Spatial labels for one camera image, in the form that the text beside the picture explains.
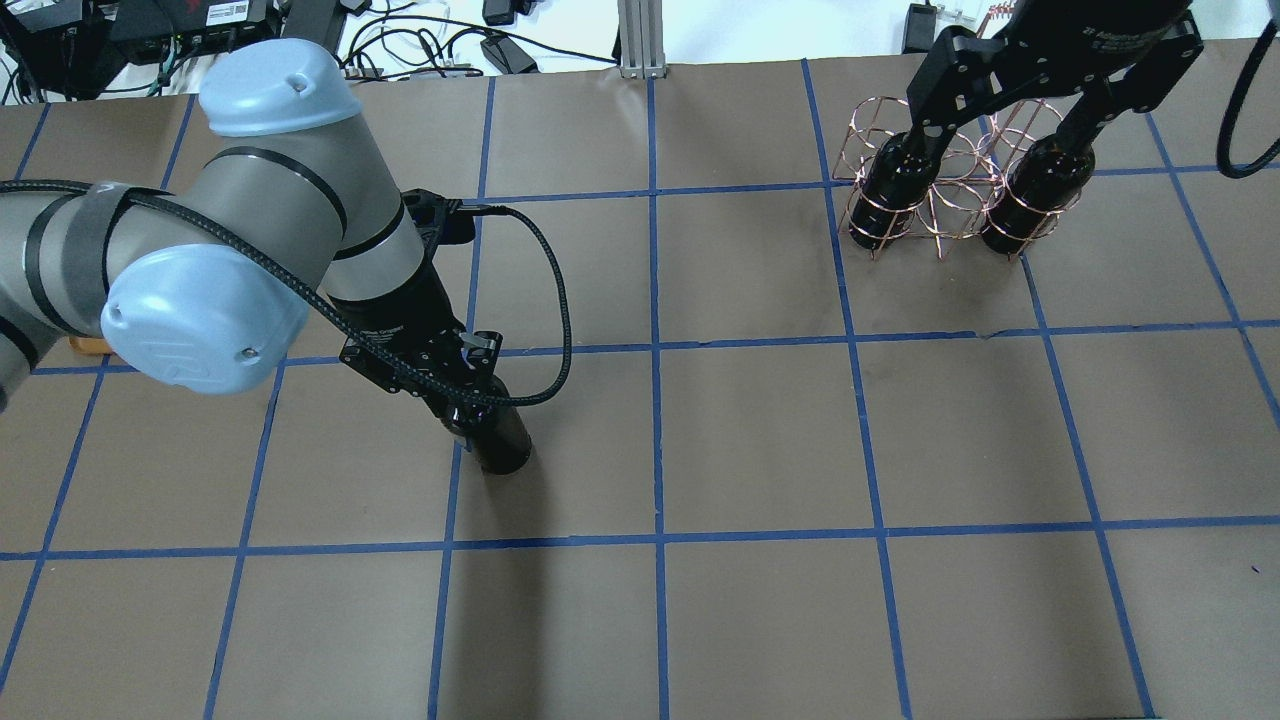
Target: white label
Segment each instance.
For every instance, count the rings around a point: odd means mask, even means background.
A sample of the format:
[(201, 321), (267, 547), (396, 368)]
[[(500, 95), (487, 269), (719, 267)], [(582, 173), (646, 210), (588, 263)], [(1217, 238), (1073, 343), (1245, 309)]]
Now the white label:
[(205, 18), (207, 26), (224, 26), (228, 23), (242, 23), (248, 19), (248, 0), (241, 3), (223, 3), (209, 6), (209, 17)]

